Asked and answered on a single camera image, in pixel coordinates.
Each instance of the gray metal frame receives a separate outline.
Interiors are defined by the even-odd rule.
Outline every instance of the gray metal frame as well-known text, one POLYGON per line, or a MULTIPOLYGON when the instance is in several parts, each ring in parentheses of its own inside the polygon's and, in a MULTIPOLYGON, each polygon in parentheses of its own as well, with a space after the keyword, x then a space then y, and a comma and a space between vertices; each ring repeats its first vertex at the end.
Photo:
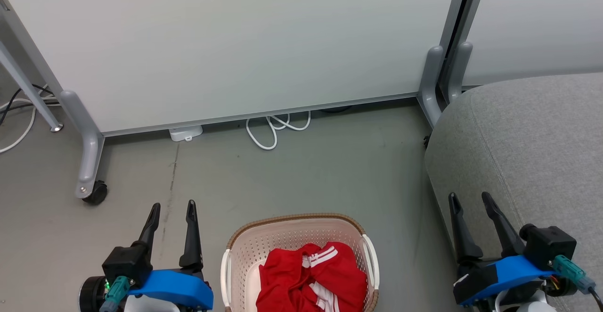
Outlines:
POLYGON ((447 103, 461 95, 465 70, 473 49, 473 44, 467 41, 467 36, 479 5, 480 0, 467 0, 461 13, 456 35, 452 39, 453 49, 450 51, 440 75, 439 85, 447 103))
POLYGON ((86 198, 92 194, 105 138, 98 130, 96 123, 94 123, 92 117, 88 114, 88 110, 81 103, 75 91, 64 90, 61 92, 61 98, 63 100, 63 109, 81 134, 83 152, 75 196, 77 198, 86 198))
POLYGON ((84 151, 82 154, 80 172, 78 176, 78 184, 75 190, 75 196, 77 198, 86 198, 92 194, 93 185, 97 175, 98 164, 103 150, 103 144, 105 137, 107 136, 118 136, 124 134, 140 133, 145 131, 172 129, 177 127, 185 127, 190 125, 203 125, 207 123, 219 123, 223 121, 233 121, 239 119, 247 119, 249 117, 267 116, 267 115, 279 115, 293 112, 302 112, 307 110, 318 110, 323 108, 348 106, 353 104, 362 104, 368 102, 386 101, 391 99, 400 98, 411 98, 417 97, 417 100, 425 112, 428 118, 429 124, 433 127, 441 114, 440 107, 435 97, 435 89, 437 87, 438 77, 441 75, 441 70, 444 65, 444 52, 448 50, 448 46, 451 44, 451 37, 454 31, 457 15, 461 8, 462 0, 451 0, 450 7, 448 9, 448 16, 444 23, 440 44, 430 48, 427 52, 426 61, 424 65, 424 71, 420 82, 420 89, 418 93, 405 93, 400 95, 392 95, 387 97, 378 97, 371 99, 362 99, 355 101, 343 101, 333 104, 323 104, 318 106, 307 106, 300 108, 289 108, 287 110, 271 111, 252 115, 241 115, 231 117, 220 117, 217 119, 189 121, 187 123, 174 123, 169 125, 158 125, 153 127, 141 127, 138 129, 131 130, 120 130, 120 131, 108 131, 101 133, 89 115, 88 111, 80 101, 78 95, 69 90, 62 90, 58 80, 52 73, 49 65, 41 56, 41 53, 33 42, 32 38, 27 33, 21 20, 15 15, 14 11, 11 11, 11 5, 8 0, 6 7, 0 8, 4 11, 4 16, 15 35, 23 45, 24 50, 32 59, 32 62, 37 67, 43 78, 48 82, 49 86, 55 93, 60 91, 58 96, 65 112, 71 118, 71 121, 75 124, 78 131, 82 135, 82 141, 84 144, 84 151))
POLYGON ((438 105, 435 97, 435 87, 438 84, 438 76, 440 75, 440 66, 444 57, 444 48, 442 46, 431 47, 427 52, 425 67, 423 68, 423 76, 421 77, 421 85, 419 86, 416 99, 421 105, 427 121, 431 127, 435 126, 442 110, 438 105))
POLYGON ((36 109, 40 112, 41 116, 43 116, 48 125, 50 125, 50 130, 54 132, 60 131, 63 128, 63 124, 59 123, 56 117, 50 112, 50 109, 46 106, 44 100, 32 86, 32 82, 30 82, 19 65, 17 65, 17 62, 13 59, 13 56, 11 56, 2 42, 0 42, 0 64, 6 68, 10 76, 15 79, 15 82, 17 82, 21 90, 23 90, 23 93, 25 93, 32 101, 32 104, 36 106, 36 109))

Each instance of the gray metal leg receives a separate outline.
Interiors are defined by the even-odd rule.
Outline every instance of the gray metal leg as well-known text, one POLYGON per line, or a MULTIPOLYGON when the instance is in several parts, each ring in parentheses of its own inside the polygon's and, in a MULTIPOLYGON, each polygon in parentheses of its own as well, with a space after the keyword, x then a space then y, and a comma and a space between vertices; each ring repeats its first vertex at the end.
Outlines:
POLYGON ((470 42, 463 42, 458 45, 454 52, 452 64, 450 65, 448 82, 445 82, 442 87, 444 98, 448 103, 455 101, 461 96, 463 78, 465 78, 465 70, 467 70, 467 64, 469 63, 469 57, 471 56, 472 50, 473 44, 470 42))
POLYGON ((65 112, 80 131, 84 144, 75 196, 87 198, 92 194, 94 181, 97 178, 98 163, 101 160, 105 138, 74 91, 62 91, 61 101, 65 112))
POLYGON ((429 125, 433 127, 440 118, 442 111, 435 98, 435 87, 437 86, 438 76, 440 75, 441 58, 444 54, 442 46, 431 47, 427 52, 421 85, 419 86, 416 99, 421 105, 429 125))
POLYGON ((56 117, 52 115, 48 106, 44 103, 44 100, 41 99, 30 80, 25 76, 25 73, 21 70, 19 65, 17 65, 17 62, 15 62, 15 59, 13 59, 2 42, 0 42, 0 63, 6 68, 10 76, 15 79, 15 82, 17 82, 27 97, 32 100, 32 103, 36 106, 36 109, 39 110, 41 116, 43 116, 50 125, 50 130, 60 131, 63 128, 62 123, 59 123, 56 117))

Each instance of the black wheel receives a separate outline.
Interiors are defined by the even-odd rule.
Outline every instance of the black wheel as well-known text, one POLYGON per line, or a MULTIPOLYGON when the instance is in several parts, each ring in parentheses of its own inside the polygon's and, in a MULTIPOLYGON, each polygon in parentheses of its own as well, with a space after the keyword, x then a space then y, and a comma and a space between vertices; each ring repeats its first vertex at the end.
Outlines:
POLYGON ((105 276, 91 276, 80 288, 80 312, 98 312, 105 301, 105 276))
POLYGON ((99 203, 105 200, 107 196, 107 185, 105 181, 97 180, 94 182, 94 187, 92 188, 92 193, 90 196, 82 198, 85 203, 89 203, 90 205, 98 205, 99 203))

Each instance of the teal connector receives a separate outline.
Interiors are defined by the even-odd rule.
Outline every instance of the teal connector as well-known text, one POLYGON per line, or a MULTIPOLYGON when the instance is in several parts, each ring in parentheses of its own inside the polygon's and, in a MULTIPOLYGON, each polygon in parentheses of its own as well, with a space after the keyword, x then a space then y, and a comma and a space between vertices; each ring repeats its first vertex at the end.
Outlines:
POLYGON ((589 288, 595 288, 596 286, 595 282, 586 275, 586 272, 574 264, 573 261, 567 259, 566 256, 556 256, 555 261, 553 261, 553 269, 560 276, 573 282, 585 295, 590 294, 589 288))
POLYGON ((125 276, 118 276, 114 283, 111 285, 111 289, 105 295, 105 302, 101 306, 99 312, 115 312, 119 303, 130 290, 130 281, 125 276))

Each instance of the white cable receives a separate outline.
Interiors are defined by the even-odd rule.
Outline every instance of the white cable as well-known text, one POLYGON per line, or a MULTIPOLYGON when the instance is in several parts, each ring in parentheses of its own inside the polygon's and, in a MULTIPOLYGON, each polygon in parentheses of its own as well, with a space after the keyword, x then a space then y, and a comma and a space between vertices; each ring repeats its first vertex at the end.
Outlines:
MULTIPOLYGON (((43 97, 43 100, 55 100, 57 99, 56 97, 49 95, 47 97, 43 97)), ((13 100, 13 103, 15 102, 26 102, 31 104, 32 101, 28 100, 28 99, 22 99, 22 98, 17 98, 13 100)), ((8 102, 6 104, 3 104, 2 106, 0 106, 0 110, 4 109, 6 106, 8 106, 8 102)), ((47 105, 47 106, 60 106, 60 104, 56 104, 56 105, 47 105)), ((32 126, 34 125, 34 121, 36 119, 36 106, 33 106, 33 110, 32 110, 32 119, 30 120, 30 124, 27 126, 27 129, 25 130, 25 132, 17 139, 17 141, 13 142, 11 145, 9 145, 8 147, 5 147, 3 149, 0 149, 0 153, 4 153, 6 151, 9 151, 10 149, 12 149, 13 147, 17 146, 19 144, 19 142, 21 142, 25 136, 30 133, 30 130, 32 129, 32 126)))
POLYGON ((500 302, 505 298, 507 292, 508 290, 502 291, 496 296, 496 300, 494 301, 494 309, 496 312, 500 312, 500 302))
POLYGON ((287 122, 286 123, 284 123, 281 119, 278 119, 278 117, 276 117, 274 115, 272 115, 270 117, 272 117, 276 121, 280 122, 283 126, 287 126, 290 129, 296 130, 296 131, 303 131, 304 129, 307 129, 308 126, 310 126, 310 112, 308 112, 308 121, 306 121, 306 125, 304 127, 301 127, 301 128, 289 125, 289 114, 287 114, 287 122))
POLYGON ((311 117, 311 114, 310 114, 310 111, 308 111, 308 121, 306 122, 306 125, 304 127, 295 127, 295 126, 292 126, 289 124, 289 122, 291 121, 291 115, 289 115, 289 114, 287 114, 287 121, 282 121, 281 119, 278 119, 278 117, 276 117, 274 115, 265 116, 266 121, 268 121, 268 125, 270 126, 270 130, 272 131, 272 135, 274 137, 274 144, 270 147, 260 144, 258 142, 258 140, 256 139, 256 137, 253 136, 252 131, 249 129, 249 119, 247 119, 247 121, 245 121, 245 129, 247 129, 247 133, 249 134, 249 137, 252 138, 252 140, 256 143, 256 145, 258 145, 259 148, 262 148, 265 151, 271 151, 272 149, 274 149, 276 147, 276 144, 277 144, 276 131, 285 129, 285 127, 290 128, 295 131, 303 131, 304 129, 307 129, 308 126, 310 126, 310 117, 311 117), (272 123, 272 119, 275 119, 276 121, 281 123, 282 126, 274 127, 274 124, 272 123))
POLYGON ((276 129, 274 128, 274 125, 272 125, 272 123, 270 122, 269 117, 266 117, 266 120, 268 121, 268 125, 270 126, 270 129, 272 130, 272 136, 274 136, 274 144, 270 147, 266 147, 266 146, 260 144, 258 140, 256 140, 256 137, 253 136, 252 131, 249 130, 249 119, 247 119, 247 121, 245 121, 245 128, 247 129, 247 133, 249 134, 249 137, 252 138, 252 140, 256 143, 256 145, 258 145, 259 148, 262 148, 265 151, 271 151, 272 149, 274 149, 274 147, 276 147, 276 129))

